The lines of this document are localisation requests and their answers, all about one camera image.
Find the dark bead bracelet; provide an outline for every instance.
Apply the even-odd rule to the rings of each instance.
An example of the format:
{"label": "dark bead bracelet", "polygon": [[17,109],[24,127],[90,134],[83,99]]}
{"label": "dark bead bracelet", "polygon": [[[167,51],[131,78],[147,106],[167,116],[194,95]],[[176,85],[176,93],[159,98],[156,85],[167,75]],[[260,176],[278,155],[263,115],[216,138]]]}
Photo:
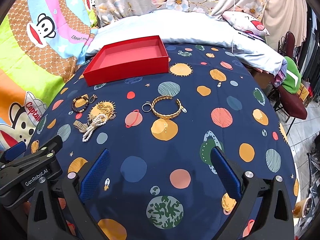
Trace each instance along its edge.
{"label": "dark bead bracelet", "polygon": [[[76,103],[77,100],[79,100],[79,99],[81,99],[81,98],[84,99],[84,100],[86,101],[86,103],[85,103],[85,106],[84,106],[83,109],[77,110],[77,109],[76,109],[76,106],[75,106],[75,103]],[[88,106],[89,106],[89,99],[88,99],[86,96],[80,96],[80,97],[74,98],[74,99],[72,100],[71,108],[72,108],[72,110],[73,110],[74,112],[76,112],[76,113],[82,113],[82,112],[84,112],[84,111],[88,108]]]}

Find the monkey print blanket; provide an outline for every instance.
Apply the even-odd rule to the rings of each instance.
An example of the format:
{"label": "monkey print blanket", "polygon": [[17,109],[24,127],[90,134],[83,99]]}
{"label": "monkey print blanket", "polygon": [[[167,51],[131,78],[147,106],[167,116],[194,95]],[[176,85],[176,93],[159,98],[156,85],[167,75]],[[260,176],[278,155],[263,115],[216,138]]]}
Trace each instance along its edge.
{"label": "monkey print blanket", "polygon": [[40,118],[85,61],[94,0],[16,0],[0,26],[0,150],[28,145]]}

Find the chair seat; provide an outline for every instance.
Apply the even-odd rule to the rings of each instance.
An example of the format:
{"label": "chair seat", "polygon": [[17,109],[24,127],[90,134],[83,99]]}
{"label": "chair seat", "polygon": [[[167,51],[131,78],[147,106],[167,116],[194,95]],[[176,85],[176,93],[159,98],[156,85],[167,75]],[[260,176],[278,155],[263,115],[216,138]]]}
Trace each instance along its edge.
{"label": "chair seat", "polygon": [[277,87],[280,93],[280,102],[288,115],[305,120],[308,112],[297,94],[290,94],[282,85]]}

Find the tiled floor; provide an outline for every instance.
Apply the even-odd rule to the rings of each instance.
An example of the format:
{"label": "tiled floor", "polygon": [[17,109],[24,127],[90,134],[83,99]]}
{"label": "tiled floor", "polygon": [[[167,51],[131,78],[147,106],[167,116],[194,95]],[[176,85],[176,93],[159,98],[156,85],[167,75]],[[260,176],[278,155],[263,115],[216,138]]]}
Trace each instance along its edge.
{"label": "tiled floor", "polygon": [[[320,107],[318,104],[311,102],[307,107],[307,112],[307,119],[296,119],[287,136],[293,159],[298,167],[301,199],[308,196],[309,163],[307,152],[310,152],[311,144],[320,131]],[[293,120],[292,117],[285,123],[287,116],[281,111],[276,113],[287,132]]]}

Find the paper cup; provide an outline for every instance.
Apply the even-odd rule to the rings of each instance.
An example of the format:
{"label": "paper cup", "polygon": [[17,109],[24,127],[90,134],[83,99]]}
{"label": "paper cup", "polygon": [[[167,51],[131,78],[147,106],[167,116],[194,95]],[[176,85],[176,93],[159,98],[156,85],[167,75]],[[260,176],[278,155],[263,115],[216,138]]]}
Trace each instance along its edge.
{"label": "paper cup", "polygon": [[309,214],[312,206],[312,198],[308,197],[297,202],[292,212],[294,218],[304,218]]}

